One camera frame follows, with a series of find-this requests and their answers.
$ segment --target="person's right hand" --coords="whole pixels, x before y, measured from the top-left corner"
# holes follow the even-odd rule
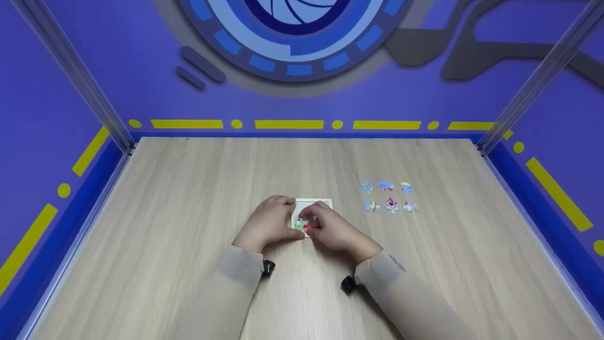
[[[316,217],[318,226],[306,229],[308,236],[333,250],[349,251],[357,263],[374,257],[383,249],[322,201],[304,208],[299,217],[308,220]]]

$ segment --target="cartoon character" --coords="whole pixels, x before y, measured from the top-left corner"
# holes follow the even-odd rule
[[[394,186],[390,182],[379,182],[379,187],[382,191],[392,191],[394,189]]]
[[[378,211],[381,208],[375,201],[365,201],[365,211]]]
[[[406,194],[410,194],[413,190],[411,184],[409,182],[402,181],[400,183],[400,189],[403,190]]]
[[[388,209],[392,214],[394,214],[396,213],[396,211],[399,210],[397,204],[398,203],[393,200],[392,197],[388,197],[388,199],[386,200],[386,209]]]
[[[373,191],[373,183],[370,181],[362,181],[361,182],[361,187],[363,188],[364,192],[371,192]]]
[[[418,212],[419,211],[419,207],[417,206],[417,204],[415,202],[405,202],[405,205],[403,206],[404,209],[406,209],[408,212]]]

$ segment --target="puzzle piece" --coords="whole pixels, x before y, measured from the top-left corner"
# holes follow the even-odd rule
[[[371,192],[371,191],[373,191],[373,182],[362,181],[361,182],[361,187],[363,188],[364,192]]]
[[[378,211],[381,208],[375,201],[365,201],[365,211]]]
[[[411,191],[413,190],[413,189],[412,189],[412,187],[411,187],[411,184],[409,184],[409,182],[405,182],[405,181],[402,181],[402,182],[400,183],[400,188],[401,188],[401,190],[403,190],[403,191],[404,191],[406,194],[410,194],[410,193],[411,193]]]
[[[310,221],[309,220],[297,220],[296,221],[296,225],[294,227],[294,229],[296,230],[300,230],[300,231],[306,231],[306,228],[308,228],[310,226]]]
[[[419,211],[419,207],[417,206],[417,204],[415,202],[405,202],[405,205],[403,206],[404,209],[406,209],[408,212],[418,212]]]
[[[386,209],[388,209],[391,214],[395,214],[399,210],[397,201],[393,200],[392,197],[388,197],[386,200]]]
[[[379,187],[382,191],[392,191],[394,189],[394,185],[390,182],[379,182]]]

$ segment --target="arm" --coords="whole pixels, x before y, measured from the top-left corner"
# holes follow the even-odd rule
[[[287,227],[295,198],[271,196],[260,203],[194,298],[176,329],[176,340],[238,340],[262,276],[262,250],[284,239],[303,240]]]
[[[175,339],[239,339],[262,269],[262,254],[230,246],[183,317]]]
[[[350,252],[359,263],[356,283],[367,288],[405,339],[474,339],[438,293],[328,205],[317,202],[300,216],[319,221],[320,227],[307,230],[310,237],[333,250]]]
[[[355,278],[405,339],[474,339],[453,308],[386,251],[359,264]]]

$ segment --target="yellow stripe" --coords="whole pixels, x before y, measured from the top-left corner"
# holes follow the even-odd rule
[[[527,167],[579,231],[586,231],[594,226],[536,158],[528,160]]]
[[[25,236],[21,239],[21,242],[15,247],[13,253],[10,254],[6,262],[0,268],[0,296],[8,287],[8,284],[14,276],[17,274],[25,259],[31,253],[31,250],[34,249],[36,243],[42,237],[42,234],[46,231],[46,228],[52,222],[54,216],[57,214],[57,208],[50,204],[46,204],[44,209],[34,223],[31,224],[30,229],[25,233]]]
[[[421,122],[407,120],[355,120],[353,129],[417,130]]]
[[[508,140],[514,134],[512,130],[507,130],[506,133],[503,134],[503,139]]]
[[[220,119],[152,119],[156,129],[222,129]]]
[[[322,120],[255,120],[257,129],[323,129]]]
[[[449,130],[480,130],[485,131],[493,126],[493,122],[451,122]]]
[[[84,153],[80,156],[80,159],[77,160],[74,167],[71,168],[76,175],[82,176],[86,168],[90,165],[94,156],[97,155],[98,150],[101,149],[105,140],[109,137],[109,131],[103,126],[101,130],[98,131],[97,135],[94,136],[94,139],[90,142]]]

